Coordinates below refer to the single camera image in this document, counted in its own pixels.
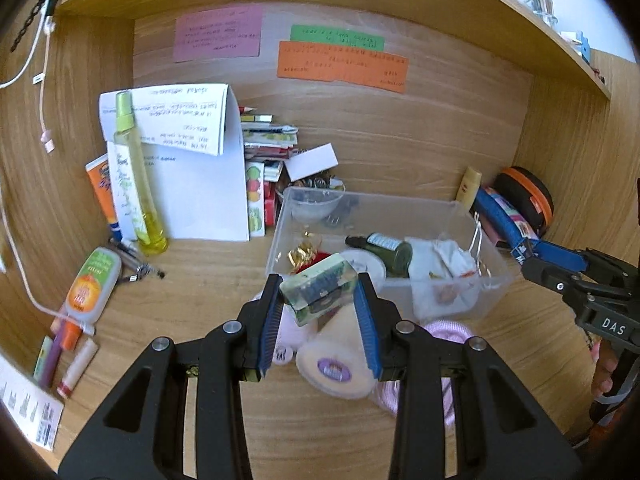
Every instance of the orange sticky note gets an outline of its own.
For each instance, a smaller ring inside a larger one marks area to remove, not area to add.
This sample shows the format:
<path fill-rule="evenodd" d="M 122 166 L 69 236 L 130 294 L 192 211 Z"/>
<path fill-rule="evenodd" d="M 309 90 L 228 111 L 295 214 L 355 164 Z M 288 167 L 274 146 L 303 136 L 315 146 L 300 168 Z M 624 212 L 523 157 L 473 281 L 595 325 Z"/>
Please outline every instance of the orange sticky note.
<path fill-rule="evenodd" d="M 281 41 L 278 77 L 344 81 L 404 93 L 409 60 L 354 46 Z"/>

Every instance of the soap bar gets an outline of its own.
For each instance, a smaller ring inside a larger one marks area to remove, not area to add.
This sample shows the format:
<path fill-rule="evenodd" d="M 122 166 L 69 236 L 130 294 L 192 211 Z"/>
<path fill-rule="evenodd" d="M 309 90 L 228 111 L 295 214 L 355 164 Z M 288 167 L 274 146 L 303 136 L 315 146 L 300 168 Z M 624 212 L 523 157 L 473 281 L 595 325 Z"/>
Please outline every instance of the soap bar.
<path fill-rule="evenodd" d="M 340 254 L 332 254 L 280 284 L 298 326 L 353 301 L 358 273 Z"/>

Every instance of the lip balm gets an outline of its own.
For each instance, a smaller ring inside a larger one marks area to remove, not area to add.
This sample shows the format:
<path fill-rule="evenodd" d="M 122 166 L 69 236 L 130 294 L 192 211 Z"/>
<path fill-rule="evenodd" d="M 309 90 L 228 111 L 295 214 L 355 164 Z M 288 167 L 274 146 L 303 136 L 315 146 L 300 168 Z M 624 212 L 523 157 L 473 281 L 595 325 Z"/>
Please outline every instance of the lip balm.
<path fill-rule="evenodd" d="M 84 371 L 91 362 L 91 359 L 94 358 L 97 351 L 98 345 L 94 340 L 87 339 L 82 345 L 82 348 L 78 351 L 78 354 L 66 371 L 65 376 L 62 377 L 62 380 L 56 389 L 61 397 L 64 397 L 65 399 L 69 398 L 69 395 L 71 395 L 71 392 L 76 387 L 76 384 L 78 384 L 80 377 L 84 374 Z"/>

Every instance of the green sticky note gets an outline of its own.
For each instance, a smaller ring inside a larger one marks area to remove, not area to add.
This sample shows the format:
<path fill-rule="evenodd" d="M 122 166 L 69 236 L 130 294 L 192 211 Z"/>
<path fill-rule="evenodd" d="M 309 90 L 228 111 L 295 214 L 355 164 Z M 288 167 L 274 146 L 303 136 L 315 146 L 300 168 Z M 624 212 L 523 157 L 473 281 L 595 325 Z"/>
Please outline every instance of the green sticky note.
<path fill-rule="evenodd" d="M 385 49 L 385 38 L 382 36 L 372 36 L 357 30 L 324 27 L 323 25 L 291 25 L 290 39 L 291 41 L 357 46 L 380 52 Z"/>

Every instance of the charging cable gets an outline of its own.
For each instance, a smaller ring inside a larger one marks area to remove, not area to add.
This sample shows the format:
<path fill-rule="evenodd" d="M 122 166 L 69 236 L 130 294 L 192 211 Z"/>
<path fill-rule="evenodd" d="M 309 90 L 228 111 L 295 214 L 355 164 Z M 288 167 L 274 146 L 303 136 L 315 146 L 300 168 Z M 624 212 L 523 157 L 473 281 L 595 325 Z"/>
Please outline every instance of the charging cable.
<path fill-rule="evenodd" d="M 49 9 L 49 2 L 50 0 L 46 0 L 44 6 L 42 7 L 42 10 L 40 11 L 40 23 L 38 24 L 38 30 L 36 31 L 36 35 L 35 38 L 33 40 L 33 45 L 31 45 L 31 51 L 29 52 L 29 55 L 27 57 L 27 61 L 24 63 L 24 66 L 22 67 L 22 69 L 20 70 L 20 72 L 18 72 L 18 74 L 11 79 L 11 81 L 8 81 L 6 83 L 2 83 L 0 85 L 0 89 L 2 88 L 7 88 L 8 86 L 11 86 L 13 83 L 15 83 L 16 81 L 18 81 L 18 79 L 20 79 L 20 77 L 22 76 L 22 74 L 24 74 L 25 70 L 27 70 L 27 67 L 30 65 L 31 63 L 31 59 L 33 59 L 33 53 L 35 52 L 36 46 L 38 44 L 38 40 L 40 39 L 40 34 L 42 33 L 43 29 L 44 29 L 44 33 L 47 37 L 47 41 L 46 41 L 46 50 L 45 50 L 45 57 L 44 57 L 44 68 L 43 68 L 43 74 L 46 74 L 47 72 L 47 64 L 49 62 L 49 43 L 50 43 L 50 35 L 53 32 L 54 28 L 55 28 L 55 24 L 51 18 L 51 16 L 46 16 L 47 14 L 47 10 Z M 43 115 L 43 97 L 44 97 L 44 79 L 42 79 L 41 82 L 41 86 L 40 86 L 40 105 L 39 105 L 39 113 L 40 113 L 40 126 L 42 128 L 42 133 L 43 136 L 46 132 L 48 132 L 48 130 L 46 129 L 45 123 L 44 123 L 44 115 Z M 6 214 L 6 210 L 4 208 L 4 196 L 2 195 L 2 179 L 0 179 L 0 214 L 2 215 L 2 224 L 4 225 L 4 230 L 6 232 L 6 237 L 9 240 L 9 245 L 11 246 L 11 250 L 14 254 L 14 258 L 15 258 L 15 263 L 18 266 L 18 270 L 20 271 L 20 276 L 22 278 L 22 283 L 24 284 L 24 290 L 27 292 L 27 296 L 29 297 L 31 303 L 33 304 L 33 306 L 35 308 L 37 308 L 39 311 L 43 312 L 44 314 L 49 314 L 50 316 L 54 316 L 57 318 L 60 318 L 61 320 L 64 321 L 68 321 L 69 323 L 73 323 L 74 325 L 78 325 L 80 327 L 80 329 L 88 335 L 93 335 L 95 333 L 95 329 L 93 327 L 93 325 L 90 325 L 86 322 L 81 322 L 78 321 L 77 319 L 74 319 L 71 316 L 68 316 L 67 314 L 64 314 L 63 312 L 57 312 L 55 310 L 51 310 L 50 308 L 47 308 L 43 305 L 41 305 L 33 296 L 33 293 L 31 291 L 31 287 L 29 286 L 29 282 L 27 280 L 27 274 L 24 271 L 24 266 L 22 264 L 22 260 L 20 259 L 20 254 L 18 254 L 18 247 L 15 244 L 15 240 L 13 235 L 11 234 L 11 229 L 9 228 L 9 221 L 7 219 L 7 214 Z"/>
<path fill-rule="evenodd" d="M 38 45 L 38 40 L 40 39 L 40 34 L 42 33 L 42 29 L 44 27 L 44 22 L 46 20 L 45 14 L 47 13 L 47 9 L 49 8 L 49 2 L 50 0 L 45 0 L 44 5 L 42 6 L 42 10 L 40 11 L 40 22 L 38 23 L 38 30 L 36 30 L 35 38 L 33 38 L 33 44 L 31 45 L 31 50 L 29 52 L 29 55 L 27 56 L 27 61 L 24 62 L 24 65 L 20 72 L 18 72 L 18 74 L 13 79 L 11 79 L 11 81 L 0 84 L 0 89 L 7 88 L 18 81 L 18 79 L 22 77 L 22 74 L 24 74 L 25 70 L 27 70 L 27 67 L 30 65 L 31 59 L 33 59 L 33 53 L 36 51 L 36 46 Z"/>
<path fill-rule="evenodd" d="M 93 325 L 90 325 L 85 322 L 78 321 L 63 312 L 57 312 L 55 310 L 51 310 L 47 308 L 34 298 L 33 293 L 31 291 L 31 287 L 29 286 L 29 282 L 27 281 L 27 274 L 24 272 L 24 266 L 22 264 L 22 260 L 20 259 L 20 255 L 18 254 L 18 247 L 15 245 L 14 237 L 11 234 L 11 229 L 9 229 L 9 222 L 6 216 L 6 211 L 4 209 L 4 196 L 2 195 L 2 184 L 0 184 L 0 214 L 2 214 L 2 224 L 4 225 L 4 230 L 6 231 L 6 237 L 9 240 L 9 245 L 11 245 L 11 250 L 14 253 L 15 263 L 18 265 L 18 270 L 20 271 L 20 276 L 22 277 L 22 283 L 24 284 L 24 290 L 27 292 L 27 296 L 33 303 L 33 306 L 37 308 L 39 311 L 44 312 L 45 314 L 49 314 L 50 316 L 59 317 L 64 321 L 68 321 L 73 323 L 74 325 L 78 325 L 85 334 L 93 335 L 95 333 L 95 328 Z"/>
<path fill-rule="evenodd" d="M 47 126 L 44 122 L 44 83 L 47 79 L 47 65 L 49 64 L 49 47 L 51 43 L 51 35 L 56 29 L 56 23 L 51 16 L 47 16 L 44 22 L 44 35 L 45 35 L 45 50 L 44 50 L 44 63 L 42 67 L 42 73 L 39 75 L 40 79 L 40 97 L 38 99 L 38 118 L 40 119 L 40 129 L 42 135 L 40 136 L 41 142 L 44 144 L 47 153 L 51 153 L 56 145 L 51 138 L 51 130 L 47 130 Z"/>

